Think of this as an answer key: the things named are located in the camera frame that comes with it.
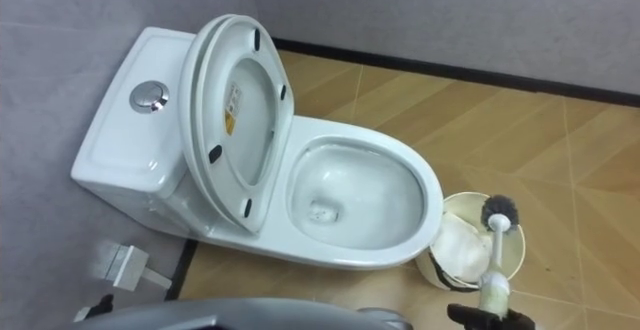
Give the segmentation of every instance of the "toilet bowl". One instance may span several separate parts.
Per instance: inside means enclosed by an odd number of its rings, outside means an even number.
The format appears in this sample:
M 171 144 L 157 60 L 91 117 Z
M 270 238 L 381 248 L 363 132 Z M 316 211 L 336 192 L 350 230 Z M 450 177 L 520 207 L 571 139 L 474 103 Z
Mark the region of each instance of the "toilet bowl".
M 152 229 L 346 269 L 429 246 L 442 192 L 382 133 L 294 115 L 267 31 L 225 15 L 197 35 L 147 28 L 116 73 L 71 176 Z

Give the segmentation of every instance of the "flush button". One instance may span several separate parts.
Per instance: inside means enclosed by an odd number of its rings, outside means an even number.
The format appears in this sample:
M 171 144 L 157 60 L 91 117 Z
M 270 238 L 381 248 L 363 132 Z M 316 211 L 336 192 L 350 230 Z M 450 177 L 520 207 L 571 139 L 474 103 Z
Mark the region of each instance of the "flush button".
M 159 81 L 145 81 L 129 96 L 129 104 L 136 112 L 150 114 L 161 110 L 169 101 L 169 89 Z

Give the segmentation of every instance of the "toilet brush head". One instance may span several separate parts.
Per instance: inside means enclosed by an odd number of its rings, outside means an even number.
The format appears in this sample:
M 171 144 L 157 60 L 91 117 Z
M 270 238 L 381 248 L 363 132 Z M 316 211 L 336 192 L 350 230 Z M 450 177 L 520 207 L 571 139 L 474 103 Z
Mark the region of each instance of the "toilet brush head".
M 491 216 L 500 214 L 504 215 L 511 222 L 511 226 L 506 231 L 515 229 L 520 223 L 518 218 L 518 209 L 516 204 L 510 198 L 504 195 L 494 195 L 488 198 L 482 206 L 482 214 L 480 215 L 480 221 L 487 230 L 494 231 L 495 229 L 490 226 L 489 219 Z

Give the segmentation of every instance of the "sticker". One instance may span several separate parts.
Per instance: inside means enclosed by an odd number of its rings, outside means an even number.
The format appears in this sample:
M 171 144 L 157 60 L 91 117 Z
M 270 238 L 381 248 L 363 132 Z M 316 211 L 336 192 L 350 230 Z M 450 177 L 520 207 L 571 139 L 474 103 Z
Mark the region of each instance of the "sticker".
M 240 113 L 240 103 L 242 100 L 242 91 L 238 84 L 231 83 L 231 89 L 227 93 L 227 101 L 224 106 L 224 125 L 227 134 L 233 134 L 233 128 L 236 126 L 236 120 Z

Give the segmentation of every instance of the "black baseboard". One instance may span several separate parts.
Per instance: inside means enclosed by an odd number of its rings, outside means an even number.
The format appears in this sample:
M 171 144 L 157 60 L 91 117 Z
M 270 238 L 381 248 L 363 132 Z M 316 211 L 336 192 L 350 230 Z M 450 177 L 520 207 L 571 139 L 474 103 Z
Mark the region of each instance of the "black baseboard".
M 281 50 L 517 90 L 640 107 L 640 95 L 274 38 Z
M 182 254 L 178 260 L 178 265 L 176 266 L 176 271 L 173 274 L 173 279 L 171 280 L 171 287 L 167 290 L 167 294 L 164 297 L 165 301 L 176 300 L 180 296 L 182 285 L 184 285 L 184 279 L 187 277 L 187 272 L 189 271 L 189 266 L 191 265 L 191 260 L 193 259 L 193 255 L 196 253 L 197 247 L 198 241 L 192 239 L 187 239 L 187 241 L 185 241 L 184 247 L 182 248 Z

